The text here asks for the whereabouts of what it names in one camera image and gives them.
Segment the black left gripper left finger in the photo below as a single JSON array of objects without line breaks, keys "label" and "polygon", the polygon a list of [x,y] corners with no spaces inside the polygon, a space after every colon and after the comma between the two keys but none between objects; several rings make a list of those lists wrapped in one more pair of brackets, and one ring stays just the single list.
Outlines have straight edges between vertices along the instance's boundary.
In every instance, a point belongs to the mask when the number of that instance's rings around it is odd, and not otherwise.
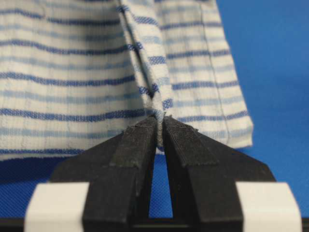
[{"label": "black left gripper left finger", "polygon": [[121,134],[66,159],[36,186],[26,232],[123,232],[149,208],[157,120],[148,117]]}]

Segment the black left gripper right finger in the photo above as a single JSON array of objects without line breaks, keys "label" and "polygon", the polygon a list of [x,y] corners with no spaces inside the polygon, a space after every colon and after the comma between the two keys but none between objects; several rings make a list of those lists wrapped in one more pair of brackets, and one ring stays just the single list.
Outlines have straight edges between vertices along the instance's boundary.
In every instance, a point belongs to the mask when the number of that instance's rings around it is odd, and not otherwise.
[{"label": "black left gripper right finger", "polygon": [[163,121],[173,215],[199,232],[299,232],[294,195],[269,167],[170,116]]}]

